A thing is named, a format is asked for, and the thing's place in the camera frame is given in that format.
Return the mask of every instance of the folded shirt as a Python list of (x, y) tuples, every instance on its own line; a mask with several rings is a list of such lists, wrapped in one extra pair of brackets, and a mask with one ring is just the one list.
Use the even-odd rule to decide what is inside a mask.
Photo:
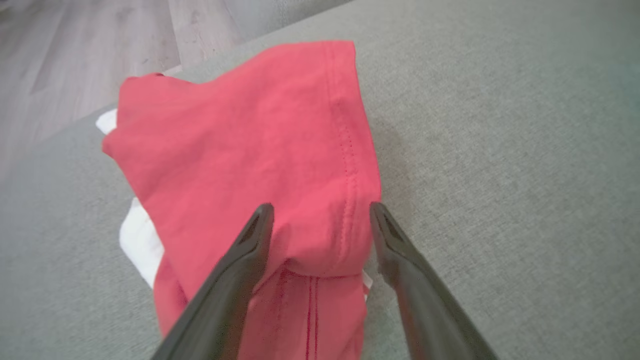
[(163, 334), (270, 202), (269, 259), (239, 358), (359, 358), (380, 177), (351, 42), (282, 45), (199, 85), (130, 78), (103, 149), (164, 247), (154, 286)]

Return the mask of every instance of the wooden floor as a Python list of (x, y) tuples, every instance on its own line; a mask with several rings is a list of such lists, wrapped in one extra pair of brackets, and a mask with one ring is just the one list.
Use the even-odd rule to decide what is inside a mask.
[(174, 73), (243, 42), (223, 0), (32, 0), (0, 13), (0, 179), (35, 144), (116, 100), (127, 76)]

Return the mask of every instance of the red fabric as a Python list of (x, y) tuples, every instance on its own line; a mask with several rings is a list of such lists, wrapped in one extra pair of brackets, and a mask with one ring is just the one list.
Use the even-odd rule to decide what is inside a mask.
[(204, 84), (120, 89), (103, 149), (156, 225), (166, 334), (255, 208), (275, 223), (240, 359), (357, 359), (380, 176), (351, 42), (282, 45)]

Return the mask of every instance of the gray fabric upholstery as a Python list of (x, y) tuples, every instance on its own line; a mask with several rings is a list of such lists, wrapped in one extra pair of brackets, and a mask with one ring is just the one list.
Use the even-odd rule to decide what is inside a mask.
[(133, 193), (100, 153), (97, 115), (1, 186), (0, 359), (148, 359), (159, 342), (152, 291), (118, 244)]
[[(383, 200), (496, 353), (635, 359), (639, 15), (633, 0), (356, 0), (180, 77), (282, 42), (354, 40)], [(94, 120), (1, 190), (3, 359), (144, 359), (158, 340), (116, 244), (131, 192)], [(362, 358), (406, 359), (374, 268)]]
[(254, 39), (350, 0), (225, 0), (240, 35)]

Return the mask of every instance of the couch cushion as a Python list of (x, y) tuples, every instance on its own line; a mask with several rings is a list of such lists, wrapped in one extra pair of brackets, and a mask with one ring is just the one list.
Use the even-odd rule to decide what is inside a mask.
[[(354, 40), (383, 201), (497, 355), (634, 359), (639, 15), (623, 0), (356, 0), (180, 77), (282, 42)], [(157, 341), (150, 294), (116, 255), (131, 193), (87, 138), (94, 120), (2, 189), (2, 358), (143, 359)], [(406, 359), (395, 296), (375, 281), (362, 358)]]

